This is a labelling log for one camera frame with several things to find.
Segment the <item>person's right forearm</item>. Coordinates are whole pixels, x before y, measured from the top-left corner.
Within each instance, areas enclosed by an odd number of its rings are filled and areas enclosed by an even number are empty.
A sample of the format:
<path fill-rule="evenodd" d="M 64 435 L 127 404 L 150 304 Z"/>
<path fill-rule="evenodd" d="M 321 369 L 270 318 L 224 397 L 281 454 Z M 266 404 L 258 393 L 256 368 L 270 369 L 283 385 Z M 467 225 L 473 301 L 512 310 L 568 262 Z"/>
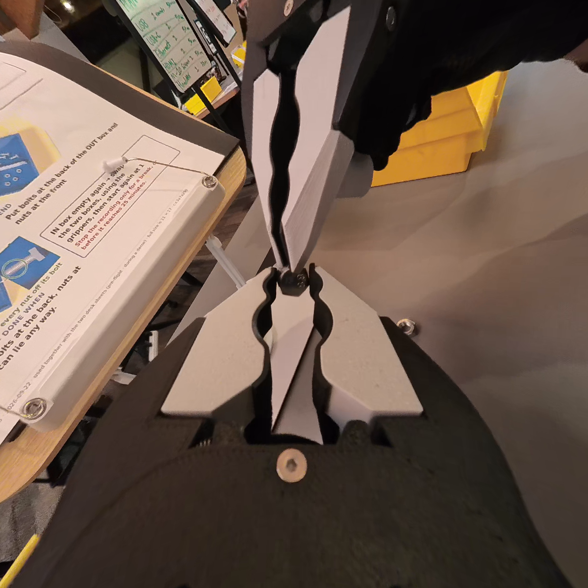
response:
<path fill-rule="evenodd" d="M 566 60 L 574 63 L 579 70 L 587 73 L 588 62 L 588 40 L 585 40 L 564 57 Z"/>

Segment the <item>whiteboard with green writing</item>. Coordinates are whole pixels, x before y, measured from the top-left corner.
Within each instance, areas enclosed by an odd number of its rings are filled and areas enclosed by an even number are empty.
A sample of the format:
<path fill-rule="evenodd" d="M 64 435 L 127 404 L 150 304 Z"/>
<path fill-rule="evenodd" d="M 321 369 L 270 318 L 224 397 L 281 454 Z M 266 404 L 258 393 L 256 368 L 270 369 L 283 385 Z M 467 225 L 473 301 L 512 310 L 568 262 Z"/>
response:
<path fill-rule="evenodd" d="M 193 93 L 212 64 L 176 1 L 113 1 L 137 44 L 178 96 Z"/>

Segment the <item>silver hex bolt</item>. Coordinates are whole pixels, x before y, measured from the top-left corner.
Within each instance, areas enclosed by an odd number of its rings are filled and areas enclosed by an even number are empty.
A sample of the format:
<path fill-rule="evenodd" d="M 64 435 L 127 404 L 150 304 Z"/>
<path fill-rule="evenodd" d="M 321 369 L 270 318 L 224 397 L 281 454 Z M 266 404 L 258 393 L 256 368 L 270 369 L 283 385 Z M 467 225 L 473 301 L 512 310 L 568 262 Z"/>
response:
<path fill-rule="evenodd" d="M 299 297 L 309 286 L 309 275 L 306 268 L 296 273 L 285 270 L 277 277 L 277 285 L 284 296 Z"/>

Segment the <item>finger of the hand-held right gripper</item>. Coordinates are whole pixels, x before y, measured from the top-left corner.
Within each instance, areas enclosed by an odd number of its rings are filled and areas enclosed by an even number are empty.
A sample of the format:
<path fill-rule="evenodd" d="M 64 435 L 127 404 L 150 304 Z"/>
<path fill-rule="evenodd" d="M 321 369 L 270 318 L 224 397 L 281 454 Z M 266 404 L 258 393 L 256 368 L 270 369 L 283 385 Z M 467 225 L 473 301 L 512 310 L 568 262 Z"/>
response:
<path fill-rule="evenodd" d="M 289 163 L 289 196 L 282 232 L 289 269 L 306 265 L 354 153 L 351 139 L 334 129 L 350 9 L 324 22 L 300 60 L 295 78 L 299 133 Z"/>
<path fill-rule="evenodd" d="M 252 163 L 259 180 L 262 211 L 276 265 L 292 268 L 286 214 L 292 202 L 292 77 L 265 70 L 254 82 Z"/>

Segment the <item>person's right hand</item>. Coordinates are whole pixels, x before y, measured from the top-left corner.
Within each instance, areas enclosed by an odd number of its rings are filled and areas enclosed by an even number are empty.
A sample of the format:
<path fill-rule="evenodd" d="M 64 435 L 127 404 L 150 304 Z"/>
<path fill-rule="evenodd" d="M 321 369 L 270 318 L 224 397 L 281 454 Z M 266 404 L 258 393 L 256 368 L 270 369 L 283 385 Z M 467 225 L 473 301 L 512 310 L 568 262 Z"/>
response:
<path fill-rule="evenodd" d="M 520 63 L 563 59 L 587 39 L 587 1 L 408 1 L 367 86 L 356 151 L 381 171 L 432 97 Z"/>

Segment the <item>black-topped wooden board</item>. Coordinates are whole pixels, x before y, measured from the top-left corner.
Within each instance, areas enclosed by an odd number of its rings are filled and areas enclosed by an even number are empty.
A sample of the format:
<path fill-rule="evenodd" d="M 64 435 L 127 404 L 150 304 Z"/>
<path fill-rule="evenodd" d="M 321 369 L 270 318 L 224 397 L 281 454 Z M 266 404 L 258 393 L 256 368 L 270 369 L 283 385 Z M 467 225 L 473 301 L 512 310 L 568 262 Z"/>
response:
<path fill-rule="evenodd" d="M 165 101 L 91 63 L 84 62 L 59 49 L 31 41 L 1 42 L 1 53 L 17 55 L 55 70 L 59 74 L 122 106 L 124 110 L 146 119 L 166 132 L 181 138 L 203 138 L 219 129 L 186 113 L 180 112 Z M 106 358 L 94 371 L 94 379 L 82 389 L 80 399 L 70 409 L 65 421 L 49 432 L 38 432 L 28 427 L 16 440 L 1 445 L 1 502 L 6 502 L 27 488 L 55 458 L 76 425 L 91 407 L 107 381 L 119 366 L 133 344 L 148 326 L 164 303 L 194 256 L 198 253 L 220 219 L 229 209 L 245 182 L 245 155 L 236 145 L 217 170 L 217 178 L 224 188 L 224 196 L 216 209 L 210 212 L 201 229 L 184 247 L 181 257 L 158 280 L 158 289 L 146 302 L 139 304 L 140 313 L 123 334 L 115 337 L 117 346 L 110 346 Z"/>

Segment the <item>yellow flat strip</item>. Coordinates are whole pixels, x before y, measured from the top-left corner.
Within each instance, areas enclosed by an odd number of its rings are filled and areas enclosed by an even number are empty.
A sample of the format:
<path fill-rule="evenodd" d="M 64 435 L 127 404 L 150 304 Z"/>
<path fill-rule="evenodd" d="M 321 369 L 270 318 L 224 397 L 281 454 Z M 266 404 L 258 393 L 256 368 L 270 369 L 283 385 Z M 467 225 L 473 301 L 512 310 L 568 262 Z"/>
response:
<path fill-rule="evenodd" d="M 1 587 L 10 586 L 14 579 L 19 575 L 27 561 L 30 559 L 39 541 L 39 534 L 34 534 L 31 536 L 25 547 L 21 550 L 20 554 L 17 556 L 17 558 L 14 560 L 14 562 L 11 564 L 10 568 L 2 578 Z"/>

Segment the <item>printed instruction sheet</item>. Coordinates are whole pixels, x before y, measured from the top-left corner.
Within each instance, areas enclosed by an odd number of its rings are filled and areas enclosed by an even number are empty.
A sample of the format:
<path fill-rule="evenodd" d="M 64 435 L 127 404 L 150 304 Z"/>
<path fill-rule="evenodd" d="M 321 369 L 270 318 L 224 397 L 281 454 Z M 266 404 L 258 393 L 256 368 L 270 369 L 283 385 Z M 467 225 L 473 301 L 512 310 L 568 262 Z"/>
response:
<path fill-rule="evenodd" d="M 195 173 L 131 162 L 140 157 L 216 175 L 225 156 L 133 116 L 97 91 L 25 58 L 1 54 L 1 369 L 34 307 L 132 210 L 151 214 L 191 190 Z M 20 421 L 1 411 L 1 441 Z"/>

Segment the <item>small dark-framed whiteboard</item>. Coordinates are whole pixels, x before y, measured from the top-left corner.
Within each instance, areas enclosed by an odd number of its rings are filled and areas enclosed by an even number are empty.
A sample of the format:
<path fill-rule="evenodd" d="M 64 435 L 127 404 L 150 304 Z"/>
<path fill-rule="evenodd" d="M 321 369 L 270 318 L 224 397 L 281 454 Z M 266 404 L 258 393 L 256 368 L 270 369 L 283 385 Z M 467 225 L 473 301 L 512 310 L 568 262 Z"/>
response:
<path fill-rule="evenodd" d="M 236 29 L 215 1 L 187 1 L 198 18 L 213 32 L 215 38 L 227 48 L 236 36 Z"/>

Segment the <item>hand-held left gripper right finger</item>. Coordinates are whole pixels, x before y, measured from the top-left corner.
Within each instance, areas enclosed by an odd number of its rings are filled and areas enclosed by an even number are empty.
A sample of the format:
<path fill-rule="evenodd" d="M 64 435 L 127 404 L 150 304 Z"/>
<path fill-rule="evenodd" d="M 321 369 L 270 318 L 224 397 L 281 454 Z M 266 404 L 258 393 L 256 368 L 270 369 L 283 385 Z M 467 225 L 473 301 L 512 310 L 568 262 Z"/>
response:
<path fill-rule="evenodd" d="M 310 267 L 319 375 L 326 395 L 320 410 L 337 424 L 379 417 L 419 416 L 422 404 L 378 313 L 323 268 Z"/>

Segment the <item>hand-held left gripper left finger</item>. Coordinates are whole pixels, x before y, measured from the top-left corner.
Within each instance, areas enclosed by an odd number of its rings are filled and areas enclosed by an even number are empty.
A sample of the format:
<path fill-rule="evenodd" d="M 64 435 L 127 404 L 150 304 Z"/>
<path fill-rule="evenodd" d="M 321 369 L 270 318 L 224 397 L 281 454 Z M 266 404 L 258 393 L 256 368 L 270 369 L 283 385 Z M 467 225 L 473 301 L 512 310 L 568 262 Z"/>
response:
<path fill-rule="evenodd" d="M 160 410 L 173 417 L 202 417 L 245 429 L 257 415 L 271 416 L 270 307 L 276 269 L 266 268 L 210 311 Z"/>

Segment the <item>large yellow plastic bin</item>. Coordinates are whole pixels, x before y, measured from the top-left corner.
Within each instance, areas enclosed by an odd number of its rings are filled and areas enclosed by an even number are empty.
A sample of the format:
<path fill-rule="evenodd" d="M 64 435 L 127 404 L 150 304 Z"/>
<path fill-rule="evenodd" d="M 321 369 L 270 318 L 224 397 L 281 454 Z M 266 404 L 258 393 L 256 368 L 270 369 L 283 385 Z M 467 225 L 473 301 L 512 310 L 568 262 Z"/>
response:
<path fill-rule="evenodd" d="M 434 178 L 467 170 L 472 154 L 486 148 L 509 72 L 495 72 L 473 84 L 432 98 L 428 119 L 401 136 L 372 187 Z"/>

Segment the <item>white metal stand bracket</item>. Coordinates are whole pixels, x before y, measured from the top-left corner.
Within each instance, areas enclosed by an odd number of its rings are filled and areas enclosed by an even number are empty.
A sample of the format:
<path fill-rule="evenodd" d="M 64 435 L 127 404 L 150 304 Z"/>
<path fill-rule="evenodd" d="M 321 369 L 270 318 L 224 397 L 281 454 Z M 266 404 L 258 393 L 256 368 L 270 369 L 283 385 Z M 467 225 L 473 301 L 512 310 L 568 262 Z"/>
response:
<path fill-rule="evenodd" d="M 226 274 L 230 277 L 236 288 L 240 289 L 244 287 L 246 285 L 246 280 L 235 264 L 227 257 L 223 250 L 222 242 L 215 235 L 210 235 L 205 242 L 205 246 L 217 260 L 220 267 L 223 268 Z"/>

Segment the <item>white sheet holder ledge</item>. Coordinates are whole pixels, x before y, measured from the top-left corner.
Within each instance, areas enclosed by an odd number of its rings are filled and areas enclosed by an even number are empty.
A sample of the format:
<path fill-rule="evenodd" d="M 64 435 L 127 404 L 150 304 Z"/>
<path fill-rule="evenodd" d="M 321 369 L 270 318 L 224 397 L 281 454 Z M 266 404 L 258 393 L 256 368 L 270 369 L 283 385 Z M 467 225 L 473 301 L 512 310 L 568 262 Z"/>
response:
<path fill-rule="evenodd" d="M 64 423 L 94 379 L 115 337 L 136 320 L 139 304 L 158 289 L 158 280 L 181 257 L 224 196 L 221 184 L 207 188 L 201 176 L 191 190 L 165 197 L 151 214 L 132 210 L 85 258 L 67 266 L 63 281 L 34 307 L 21 337 L 13 336 L 1 369 L 1 406 L 20 410 L 30 399 L 48 402 L 35 421 L 47 432 Z"/>

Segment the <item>small yellow plastic bin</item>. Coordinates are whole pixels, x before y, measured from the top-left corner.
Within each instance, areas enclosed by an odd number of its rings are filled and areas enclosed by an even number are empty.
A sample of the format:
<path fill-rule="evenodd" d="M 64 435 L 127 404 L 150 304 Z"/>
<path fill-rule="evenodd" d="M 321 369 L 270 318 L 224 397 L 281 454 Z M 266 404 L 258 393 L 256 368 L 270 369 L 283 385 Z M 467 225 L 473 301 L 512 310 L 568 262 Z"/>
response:
<path fill-rule="evenodd" d="M 208 102 L 212 103 L 222 93 L 222 88 L 216 77 L 210 77 L 201 86 L 201 91 Z M 208 110 L 202 98 L 197 93 L 185 102 L 183 108 L 192 115 L 198 115 L 200 112 Z"/>

